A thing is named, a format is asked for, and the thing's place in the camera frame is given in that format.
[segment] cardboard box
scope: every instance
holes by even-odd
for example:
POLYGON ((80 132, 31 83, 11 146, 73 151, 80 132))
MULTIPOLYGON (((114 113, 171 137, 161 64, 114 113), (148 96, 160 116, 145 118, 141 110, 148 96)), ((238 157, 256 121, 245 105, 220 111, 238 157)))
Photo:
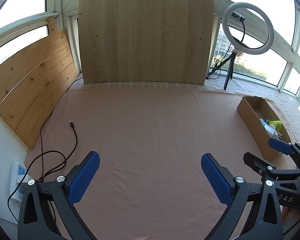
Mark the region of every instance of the cardboard box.
POLYGON ((287 166, 285 160, 286 157, 278 157, 282 154, 279 154, 278 151, 268 146, 270 135, 268 135, 266 129, 262 126, 261 121, 259 120, 260 118, 264 120, 270 119, 272 121, 280 120, 282 122, 280 133, 282 134, 283 141, 285 141, 286 143, 295 143, 296 140, 291 134, 290 128, 287 129, 288 123, 276 104, 266 98, 245 96, 242 97, 237 107, 237 111, 239 112, 240 116, 255 138, 264 159, 269 162, 271 162, 271 160, 274 160, 274 162, 276 162, 277 164, 280 163, 279 166, 287 166))

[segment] pine wood panel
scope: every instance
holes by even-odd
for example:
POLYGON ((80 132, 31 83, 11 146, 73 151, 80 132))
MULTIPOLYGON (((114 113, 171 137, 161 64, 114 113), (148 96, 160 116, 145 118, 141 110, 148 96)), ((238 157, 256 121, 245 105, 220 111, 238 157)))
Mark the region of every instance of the pine wood panel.
POLYGON ((32 43, 5 60, 0 65, 0 104, 35 67, 67 46, 66 32, 61 31, 32 43))
POLYGON ((212 23, 213 0, 80 0, 84 82, 203 84, 212 23))
POLYGON ((0 104, 0 114, 12 130, 16 130, 38 96, 72 62, 70 48, 66 47, 32 70, 7 95, 0 104))
POLYGON ((49 17, 47 19, 49 34, 53 34, 57 32, 57 24, 55 17, 49 17))
POLYGON ((74 63, 71 63, 40 94, 22 118, 15 133, 30 149, 34 147, 42 124, 77 76, 74 63))

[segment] black cable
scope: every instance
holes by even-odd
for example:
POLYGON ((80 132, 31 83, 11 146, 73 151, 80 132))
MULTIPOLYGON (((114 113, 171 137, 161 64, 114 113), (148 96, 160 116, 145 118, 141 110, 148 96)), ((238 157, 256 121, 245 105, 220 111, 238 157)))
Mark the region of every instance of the black cable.
MULTIPOLYGON (((69 90, 69 88, 72 86, 72 84, 74 83, 74 82, 76 82, 76 81, 78 81, 78 80, 80 80, 80 79, 82 79, 82 78, 78 78, 78 79, 76 79, 75 81, 73 81, 72 83, 71 83, 71 85, 68 87, 68 89, 66 90, 66 92, 65 93, 67 93, 67 91, 69 90)), ((53 113, 53 110, 52 110, 52 112, 51 112, 51 114, 49 115, 49 117, 47 118, 47 120, 45 120, 45 122, 43 123, 43 125, 41 126, 41 129, 40 129, 40 141, 41 141, 41 154, 43 153, 43 145, 42 145, 42 135, 41 135, 41 132, 42 132, 42 129, 43 129, 43 127, 44 127, 44 125, 46 124, 46 122, 48 121, 48 119, 52 116, 52 113, 53 113)), ((41 174, 41 177, 39 178, 39 182, 43 182, 43 178, 44 178, 44 176, 43 176, 43 173, 44 173, 44 162, 43 162, 43 155, 42 155, 42 174, 41 174)))
MULTIPOLYGON (((78 80, 80 80, 80 79, 82 79, 82 78, 78 78, 78 79, 76 79, 75 81, 73 81, 73 82, 71 83, 71 85, 68 87, 68 89, 66 90, 65 93, 67 93, 67 91, 69 90, 69 88, 72 86, 72 84, 73 84, 74 82, 76 82, 76 81, 78 81, 78 80)), ((73 154, 73 152, 75 151, 75 149, 77 148, 77 145, 78 145, 78 137, 77 137, 77 133, 75 132, 75 129, 74 129, 74 124, 73 124, 73 122, 70 122, 70 125, 71 125, 71 127, 72 127, 72 129, 73 129, 73 131, 74 131, 75 138, 76 138, 75 147, 74 147, 74 149, 72 150, 72 152, 70 153, 70 155, 66 158, 62 152, 59 152, 59 151, 56 151, 56 150, 43 152, 43 144, 42 144, 42 134, 41 134, 41 132, 42 132, 42 129, 43 129, 45 123, 46 123, 46 122, 48 121, 48 119, 52 116, 52 113, 53 113, 53 110, 52 110, 51 114, 49 115, 49 117, 47 118, 47 120, 45 120, 45 122, 43 123, 43 125, 41 126, 41 129, 40 129, 41 154, 40 154, 39 156, 37 156, 36 158, 34 158, 34 160, 30 163, 30 165, 29 165, 28 169, 26 170, 26 173, 24 174, 22 180, 19 182, 18 186, 15 188, 15 190, 14 190, 14 191, 11 193, 11 195, 8 197, 8 201, 7 201, 8 209, 9 209, 10 213, 12 214, 12 216, 14 217, 14 219, 15 219, 17 222, 18 222, 17 218, 15 217, 15 215, 14 215, 14 214, 12 213, 12 211, 11 211, 11 208, 10 208, 10 205, 9 205, 9 201, 10 201, 10 199, 12 198, 12 196, 15 194, 15 192, 18 190, 18 188, 20 187, 21 183, 23 182, 23 180, 25 179, 26 175, 28 174, 28 171, 29 171, 31 165, 34 163, 34 161, 37 160, 38 158, 42 157, 42 175, 41 175, 41 177, 38 179, 38 182, 43 182, 45 176, 47 176, 47 175, 49 175, 49 174, 51 174, 51 173, 54 173, 54 172, 56 172, 56 171, 59 171, 59 170, 63 169, 63 168, 66 166, 66 161, 70 158, 70 156, 73 154), (51 169, 50 171, 48 171, 48 172, 50 172, 50 173, 47 172, 48 174, 46 173, 45 175, 43 175, 43 173, 44 173, 44 161, 43 161, 43 156, 44 156, 45 154, 51 153, 51 152, 55 152, 55 153, 61 154, 61 155, 63 156, 63 158, 64 158, 64 161, 63 161, 60 165, 58 165, 58 166, 54 167, 53 169, 51 169), (64 165, 63 165, 60 169, 53 171, 54 169, 56 169, 56 168, 58 168, 59 166, 61 166, 63 163, 64 163, 64 165)), ((56 215, 55 215, 54 208, 53 208, 52 205, 51 205, 51 207, 52 207, 52 210, 53 210, 53 213, 54 213, 54 218, 56 219, 56 215)))
MULTIPOLYGON (((40 129, 40 141, 41 141, 41 154, 43 154, 43 145, 42 145, 42 128, 44 127, 44 125, 46 124, 46 122, 49 120, 49 118, 52 116, 53 110, 51 112, 51 114, 49 115, 49 117, 47 118, 47 120, 44 121, 43 125, 41 126, 40 129)), ((43 177, 43 171, 44 171, 44 162, 43 162, 43 155, 42 155, 42 174, 41 174, 41 178, 43 177)))
POLYGON ((18 186, 16 187, 16 189, 11 193, 11 195, 8 197, 8 208, 9 208, 9 211, 10 213, 12 214, 12 216, 14 217, 14 219, 18 222, 17 218, 15 217, 15 215, 12 213, 11 209, 10 209, 10 206, 9 206, 9 201, 10 199, 12 198, 12 196, 15 194, 15 192, 18 190, 18 188, 20 187, 21 183, 23 182, 23 180, 25 179, 26 175, 28 174, 28 171, 30 170, 32 164, 41 157, 41 155, 45 155, 45 154, 48 154, 48 153, 59 153, 63 156, 64 159, 66 159, 66 157, 64 156, 64 154, 62 152, 59 152, 59 151, 47 151, 47 152, 44 152, 42 154, 40 154, 39 156, 37 156, 36 158, 33 159, 33 161, 30 163, 28 169, 26 170, 26 173, 23 175, 23 178, 21 179, 21 181, 19 182, 18 186))
MULTIPOLYGON (((243 20, 240 20, 240 22, 242 23, 242 26, 243 26, 243 36, 242 36, 242 39, 241 39, 241 41, 240 41, 240 43, 242 43, 242 42, 243 42, 243 39, 244 39, 244 36, 245 36, 245 34, 246 34, 246 27, 244 26, 243 20)), ((225 55, 223 56, 223 58, 222 58, 221 61, 218 60, 218 59, 216 60, 216 58, 214 58, 214 64, 215 64, 215 65, 214 65, 214 67, 213 67, 213 69, 212 69, 211 72, 213 72, 215 69, 218 69, 218 66, 223 62, 225 56, 227 55, 230 46, 231 46, 231 44, 229 45, 228 50, 227 50, 227 52, 225 53, 225 55)), ((216 78, 210 78, 209 75, 208 75, 208 76, 207 76, 208 79, 218 79, 218 78, 220 77, 220 75, 221 75, 221 68, 219 68, 218 70, 220 71, 218 77, 216 77, 216 78)))
POLYGON ((243 26, 243 36, 242 36, 242 39, 241 39, 240 43, 243 42, 244 35, 246 34, 246 27, 244 26, 243 21, 241 21, 241 23, 242 23, 242 26, 243 26))
POLYGON ((300 223, 300 219, 294 223, 292 227, 290 227, 287 231, 283 233, 283 236, 285 236, 287 233, 289 233, 298 223, 300 223))
POLYGON ((80 79, 83 79, 83 77, 82 77, 82 78, 78 78, 78 79, 76 79, 75 81, 73 81, 73 82, 71 83, 71 85, 68 87, 68 89, 66 90, 66 92, 65 92, 65 93, 67 93, 67 92, 68 92, 69 88, 72 86, 72 84, 73 84, 74 82, 76 82, 76 81, 78 81, 78 80, 80 80, 80 79))
POLYGON ((74 153, 75 149, 77 148, 77 145, 78 145, 78 136, 77 136, 77 133, 76 133, 76 131, 75 131, 75 129, 74 129, 74 124, 73 124, 73 122, 70 121, 70 125, 71 125, 71 127, 72 127, 72 129, 73 129, 73 132, 74 132, 74 135, 75 135, 75 146, 74 146, 72 152, 69 154, 69 156, 68 156, 62 163, 60 163, 59 165, 57 165, 56 167, 52 168, 51 170, 47 171, 47 172, 44 174, 44 176, 42 177, 42 182, 43 182, 43 180, 44 180, 44 178, 45 178, 46 176, 48 176, 48 175, 50 175, 50 174, 52 174, 52 173, 54 173, 54 172, 57 172, 57 171, 62 170, 62 169, 66 166, 67 160, 71 157, 71 155, 74 153))
MULTIPOLYGON (((225 56, 227 55, 227 53, 228 53, 230 47, 231 47, 231 44, 229 45, 228 50, 227 50, 227 52, 224 54, 224 56, 223 56, 223 58, 222 58, 221 61, 218 60, 217 58, 214 58, 214 67, 213 67, 213 70, 214 70, 214 69, 217 69, 218 66, 223 62, 223 60, 224 60, 225 56)), ((220 73, 219 73, 219 76, 218 76, 218 77, 216 77, 216 78, 210 78, 210 77, 208 76, 208 79, 218 79, 218 78, 220 77, 220 75, 221 75, 221 68, 218 69, 218 70, 220 70, 220 73)))

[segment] electrical outlet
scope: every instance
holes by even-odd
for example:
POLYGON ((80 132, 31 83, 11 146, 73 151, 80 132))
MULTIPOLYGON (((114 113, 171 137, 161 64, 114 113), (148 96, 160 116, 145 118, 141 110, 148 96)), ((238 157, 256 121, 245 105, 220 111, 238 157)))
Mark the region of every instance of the electrical outlet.
POLYGON ((25 173, 26 173, 26 169, 24 167, 22 167, 21 165, 19 165, 18 175, 24 175, 25 173))

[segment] tripod stand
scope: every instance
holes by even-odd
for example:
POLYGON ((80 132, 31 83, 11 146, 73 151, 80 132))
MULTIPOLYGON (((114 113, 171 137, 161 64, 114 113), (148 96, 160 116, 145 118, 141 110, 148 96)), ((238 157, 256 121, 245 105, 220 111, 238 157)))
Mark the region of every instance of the tripod stand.
POLYGON ((223 85, 223 89, 226 90, 226 89, 227 89, 227 86, 228 86, 229 79, 230 79, 230 78, 232 79, 232 76, 233 76, 234 59, 235 59, 236 56, 237 56, 237 54, 234 53, 234 52, 232 52, 231 55, 230 55, 229 57, 227 57, 224 61, 222 61, 222 62, 220 63, 220 65, 218 66, 218 68, 213 69, 213 70, 206 76, 206 79, 208 79, 208 76, 212 75, 213 73, 217 72, 218 70, 221 71, 221 67, 222 67, 225 63, 227 63, 227 62, 230 60, 230 64, 229 64, 229 69, 228 69, 226 81, 225 81, 225 84, 223 85))

